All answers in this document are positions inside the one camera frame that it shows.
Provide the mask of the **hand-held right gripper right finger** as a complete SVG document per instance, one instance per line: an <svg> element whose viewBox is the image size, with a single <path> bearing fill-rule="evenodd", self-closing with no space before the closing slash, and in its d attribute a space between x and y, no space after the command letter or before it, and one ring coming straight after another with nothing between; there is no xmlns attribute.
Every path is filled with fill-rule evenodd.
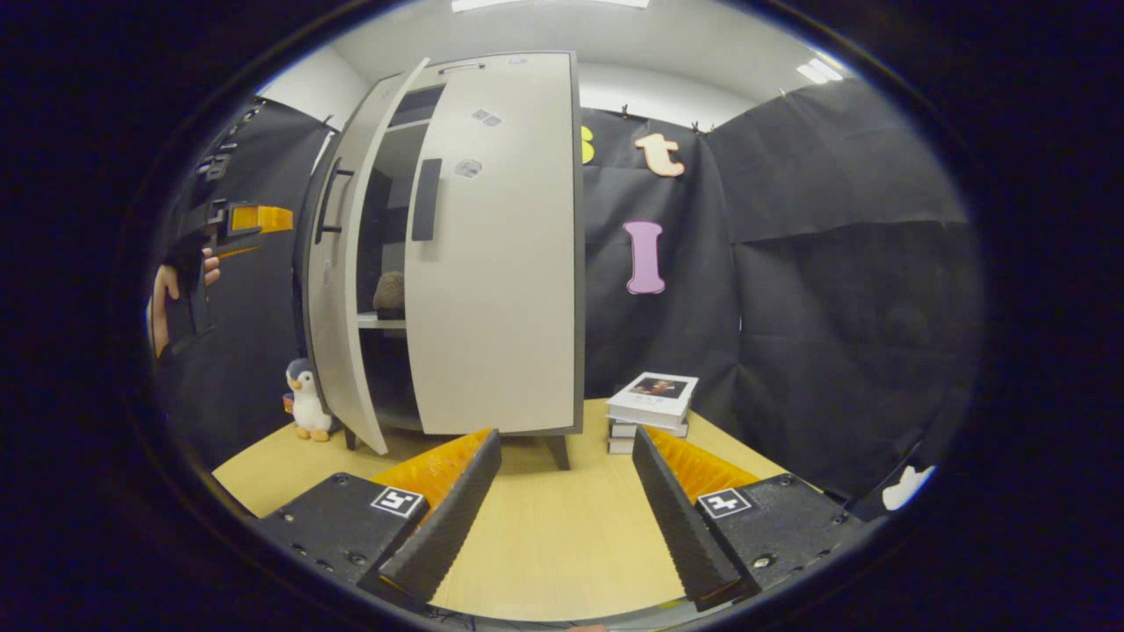
<svg viewBox="0 0 1124 632"><path fill-rule="evenodd" d="M865 531L864 520L799 477L759 478L662 428L636 432L631 461L698 610L771 592Z"/></svg>

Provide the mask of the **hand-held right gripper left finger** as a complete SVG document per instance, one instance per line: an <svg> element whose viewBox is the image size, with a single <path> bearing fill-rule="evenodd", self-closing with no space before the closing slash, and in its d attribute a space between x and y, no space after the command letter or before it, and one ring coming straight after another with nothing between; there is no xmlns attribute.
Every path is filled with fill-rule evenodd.
<svg viewBox="0 0 1124 632"><path fill-rule="evenodd" d="M337 472L259 521L312 571L381 599L434 599L501 467L501 435L481 428L361 478Z"/></svg>

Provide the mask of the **white shoe cabinet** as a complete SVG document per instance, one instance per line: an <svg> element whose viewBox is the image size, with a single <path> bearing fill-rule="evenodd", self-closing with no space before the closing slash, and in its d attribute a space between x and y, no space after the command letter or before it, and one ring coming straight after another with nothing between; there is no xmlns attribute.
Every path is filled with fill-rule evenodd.
<svg viewBox="0 0 1124 632"><path fill-rule="evenodd" d="M363 368L383 437L391 428L446 436L422 428L408 353L407 320L379 320L372 308L372 297L383 273L397 269L405 276L405 240L419 148L443 87L435 76L435 67L450 62L430 61L404 96L378 148L377 164L364 197L357 252L357 320ZM566 470L570 467L566 436L578 435L583 428L584 369L580 392L581 417L573 428L546 434L498 432L504 437L542 437L558 467Z"/></svg>

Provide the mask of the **white door with bar handle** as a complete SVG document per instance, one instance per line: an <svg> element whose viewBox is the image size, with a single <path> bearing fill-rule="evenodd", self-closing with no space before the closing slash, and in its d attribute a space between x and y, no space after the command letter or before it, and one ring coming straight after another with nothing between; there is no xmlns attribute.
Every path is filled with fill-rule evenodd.
<svg viewBox="0 0 1124 632"><path fill-rule="evenodd" d="M370 89L342 130L337 147L326 161L321 191L312 204L312 227L303 253L302 305L306 354L320 388L321 404L333 419L348 431L350 446L362 443L378 455L388 452L369 392L360 344L357 305L357 252L360 223L378 148L404 96L430 60L398 75L386 76ZM320 208L325 180L334 159L353 177L337 177L327 211L327 224L341 233L325 233L312 244L314 223Z"/></svg>

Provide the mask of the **brown fuzzy shoe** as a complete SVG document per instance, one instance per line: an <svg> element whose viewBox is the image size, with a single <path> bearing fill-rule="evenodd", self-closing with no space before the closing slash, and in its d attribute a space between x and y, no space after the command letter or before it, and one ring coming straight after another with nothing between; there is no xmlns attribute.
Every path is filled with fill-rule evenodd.
<svg viewBox="0 0 1124 632"><path fill-rule="evenodd" d="M404 320L406 318L405 277L391 269L378 278L377 292L372 297L372 308L379 320Z"/></svg>

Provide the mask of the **white book with photo cover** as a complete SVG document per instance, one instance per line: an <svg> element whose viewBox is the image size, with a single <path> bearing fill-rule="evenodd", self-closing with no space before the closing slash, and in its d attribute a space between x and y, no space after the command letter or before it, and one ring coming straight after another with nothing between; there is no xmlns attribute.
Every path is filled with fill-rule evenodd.
<svg viewBox="0 0 1124 632"><path fill-rule="evenodd" d="M683 424L699 383L699 377L643 372L606 405L610 419L672 428Z"/></svg>

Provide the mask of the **penguin plush toy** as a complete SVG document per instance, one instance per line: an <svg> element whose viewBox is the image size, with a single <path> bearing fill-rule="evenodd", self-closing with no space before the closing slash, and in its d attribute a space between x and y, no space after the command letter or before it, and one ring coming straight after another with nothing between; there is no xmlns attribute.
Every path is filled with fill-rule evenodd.
<svg viewBox="0 0 1124 632"><path fill-rule="evenodd" d="M294 435L301 440L328 442L333 417L321 404L320 388L312 372L312 361L297 356L285 367L285 383L292 395L290 413L294 419Z"/></svg>

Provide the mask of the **long ceiling light panel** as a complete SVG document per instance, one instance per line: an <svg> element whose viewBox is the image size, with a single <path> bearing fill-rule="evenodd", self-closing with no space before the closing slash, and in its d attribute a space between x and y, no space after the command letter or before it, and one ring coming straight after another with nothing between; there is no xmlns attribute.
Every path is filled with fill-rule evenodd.
<svg viewBox="0 0 1124 632"><path fill-rule="evenodd" d="M615 4L631 11L646 11L651 0L450 0L453 13L484 11L506 4Z"/></svg>

